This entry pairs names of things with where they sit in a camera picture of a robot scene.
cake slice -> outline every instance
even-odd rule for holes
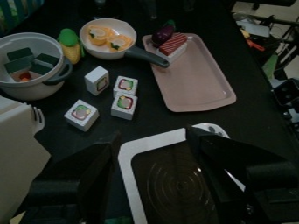
[[[187,37],[181,33],[175,33],[172,37],[160,45],[156,50],[156,55],[163,57],[169,63],[172,63],[187,48]]]

green vegetable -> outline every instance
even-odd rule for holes
[[[72,47],[79,43],[80,44],[80,55],[81,55],[81,57],[84,57],[84,51],[83,51],[83,47],[81,47],[81,43],[80,43],[80,38],[72,29],[68,29],[68,28],[63,29],[60,31],[60,36],[59,36],[57,40],[67,47]]]

white pot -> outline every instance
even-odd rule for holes
[[[36,57],[40,53],[59,58],[55,68],[40,78],[16,82],[5,71],[4,64],[9,62],[7,53],[29,47]],[[25,101],[40,100],[52,95],[69,77],[72,64],[63,56],[59,42],[47,35],[24,32],[0,38],[0,88],[13,98]]]

handle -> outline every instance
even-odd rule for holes
[[[72,72],[72,64],[67,57],[63,57],[63,64],[60,67],[60,71],[47,80],[43,82],[47,86],[57,85],[60,82],[65,81]]]
[[[135,45],[132,45],[127,50],[125,50],[125,56],[128,58],[135,58],[140,60],[145,60],[153,64],[156,64],[159,67],[167,68],[169,66],[169,62],[157,56],[156,54],[140,49]]]

black table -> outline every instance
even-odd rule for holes
[[[149,63],[127,58],[104,61],[87,55],[73,67],[73,74],[59,92],[31,102],[45,115],[45,127],[36,134],[36,139],[51,153],[48,165],[116,130],[121,133],[123,142],[128,142],[196,123],[216,123],[232,139],[278,153],[299,165],[298,139],[276,105],[267,78],[222,2],[200,0],[195,4],[195,10],[188,13],[183,12],[183,1],[156,2],[157,19],[151,21],[137,0],[120,1],[124,9],[120,19],[136,30],[136,45],[143,47],[141,37],[151,34],[172,18],[179,32],[196,33],[203,39],[238,100],[234,104],[210,111],[173,113],[164,105]],[[40,32],[53,38],[59,37],[63,28],[71,28],[79,33],[80,27],[87,23],[79,15],[79,7],[77,0],[45,1],[41,9],[13,32]],[[108,70],[112,85],[99,96],[93,96],[87,91],[84,75],[97,66]],[[112,88],[119,75],[139,80],[139,99],[132,121],[109,114]],[[64,114],[77,99],[95,106],[100,114],[88,132],[68,125],[64,119]],[[127,194],[120,171],[116,169],[107,217],[127,214]]]

